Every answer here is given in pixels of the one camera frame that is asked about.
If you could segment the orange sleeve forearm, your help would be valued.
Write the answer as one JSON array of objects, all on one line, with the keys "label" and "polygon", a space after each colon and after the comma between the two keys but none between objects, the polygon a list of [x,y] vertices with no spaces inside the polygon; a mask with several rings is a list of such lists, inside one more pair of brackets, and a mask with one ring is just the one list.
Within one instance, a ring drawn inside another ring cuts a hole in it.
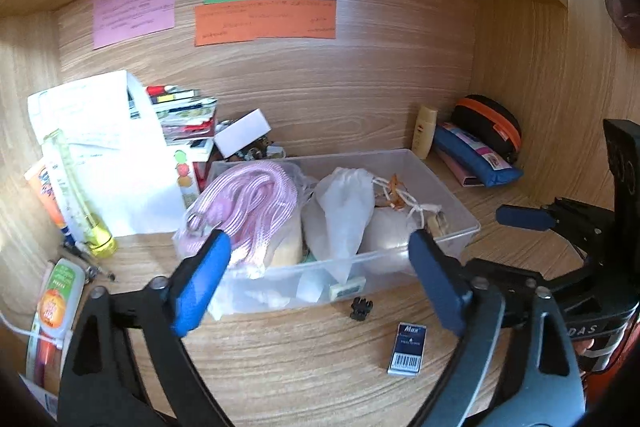
[{"label": "orange sleeve forearm", "polygon": [[584,390],[588,409],[592,409],[601,401],[632,352],[634,347],[620,351],[604,371],[587,374],[584,379]]}]

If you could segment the person right hand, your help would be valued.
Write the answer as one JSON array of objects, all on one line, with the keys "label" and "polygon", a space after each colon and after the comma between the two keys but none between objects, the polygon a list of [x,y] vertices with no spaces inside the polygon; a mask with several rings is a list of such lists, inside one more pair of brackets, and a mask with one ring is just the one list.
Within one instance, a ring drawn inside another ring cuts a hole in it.
[{"label": "person right hand", "polygon": [[573,348],[578,357],[588,357],[594,343],[593,338],[573,341]]}]

